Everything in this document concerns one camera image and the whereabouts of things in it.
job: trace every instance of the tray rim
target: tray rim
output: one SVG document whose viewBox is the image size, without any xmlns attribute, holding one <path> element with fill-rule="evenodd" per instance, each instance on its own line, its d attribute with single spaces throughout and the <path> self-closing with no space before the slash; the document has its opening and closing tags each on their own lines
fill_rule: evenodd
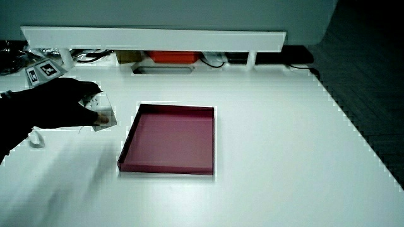
<svg viewBox="0 0 404 227">
<path fill-rule="evenodd" d="M 136 172 L 136 171 L 126 171 L 122 170 L 122 165 L 126 159 L 126 156 L 129 152 L 129 147 L 131 145 L 132 138 L 136 132 L 136 129 L 138 127 L 138 124 L 140 122 L 140 118 L 143 113 L 147 112 L 147 108 L 150 107 L 157 107 L 157 108 L 176 108 L 177 111 L 180 111 L 181 109 L 183 110 L 211 110 L 212 113 L 212 168 L 210 172 L 201 172 L 201 171 L 196 171 L 196 172 L 188 172 L 188 173 L 180 173 L 180 172 L 145 172 L 141 171 L 138 173 L 171 173 L 171 174 L 188 174 L 188 175 L 215 175 L 216 172 L 216 130 L 217 130 L 217 124 L 216 124 L 216 118 L 217 118 L 217 107 L 214 106 L 198 106 L 198 105 L 176 105 L 176 104 L 165 104 L 165 103 L 147 103 L 147 102 L 141 102 L 140 105 L 138 106 L 137 113 L 135 115 L 135 118 L 133 120 L 133 123 L 131 125 L 131 128 L 129 130 L 129 133 L 126 137 L 124 146 L 122 147 L 122 151 L 119 155 L 118 161 L 117 161 L 117 166 L 120 172 Z"/>
</svg>

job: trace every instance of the sleeve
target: sleeve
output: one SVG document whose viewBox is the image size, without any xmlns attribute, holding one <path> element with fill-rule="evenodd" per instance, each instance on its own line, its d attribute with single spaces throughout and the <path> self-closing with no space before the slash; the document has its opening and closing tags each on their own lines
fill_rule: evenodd
<svg viewBox="0 0 404 227">
<path fill-rule="evenodd" d="M 9 151 L 28 137 L 32 126 L 25 121 L 25 112 L 18 108 L 18 103 L 2 93 L 0 98 L 0 163 Z"/>
</svg>

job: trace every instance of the small white object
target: small white object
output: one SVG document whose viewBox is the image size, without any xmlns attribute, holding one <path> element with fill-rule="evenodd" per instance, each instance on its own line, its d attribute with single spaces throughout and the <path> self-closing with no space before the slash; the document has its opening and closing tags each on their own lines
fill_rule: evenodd
<svg viewBox="0 0 404 227">
<path fill-rule="evenodd" d="M 255 59 L 257 58 L 256 51 L 248 52 L 248 59 L 247 59 L 247 70 L 252 70 L 255 66 Z"/>
<path fill-rule="evenodd" d="M 70 51 L 68 49 L 60 49 L 61 57 L 67 70 L 74 66 L 73 58 L 71 57 Z"/>
</svg>

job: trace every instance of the gray floor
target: gray floor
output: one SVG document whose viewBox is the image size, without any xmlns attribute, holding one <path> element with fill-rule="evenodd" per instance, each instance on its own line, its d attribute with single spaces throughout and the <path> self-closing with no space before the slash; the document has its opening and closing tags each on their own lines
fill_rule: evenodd
<svg viewBox="0 0 404 227">
<path fill-rule="evenodd" d="M 404 188 L 400 14 L 398 5 L 365 4 L 339 0 L 323 40 L 308 49 L 321 82 Z"/>
</svg>

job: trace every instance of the white table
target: white table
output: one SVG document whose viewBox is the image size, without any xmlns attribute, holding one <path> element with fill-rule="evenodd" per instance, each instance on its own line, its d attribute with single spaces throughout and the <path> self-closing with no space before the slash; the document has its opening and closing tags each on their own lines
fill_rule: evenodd
<svg viewBox="0 0 404 227">
<path fill-rule="evenodd" d="M 0 166 L 0 226 L 402 226 L 404 193 L 314 75 L 227 66 L 190 75 L 75 67 L 118 125 L 41 130 Z M 25 76 L 0 90 L 25 89 Z M 117 157 L 140 101 L 217 107 L 215 178 L 125 176 Z"/>
</svg>

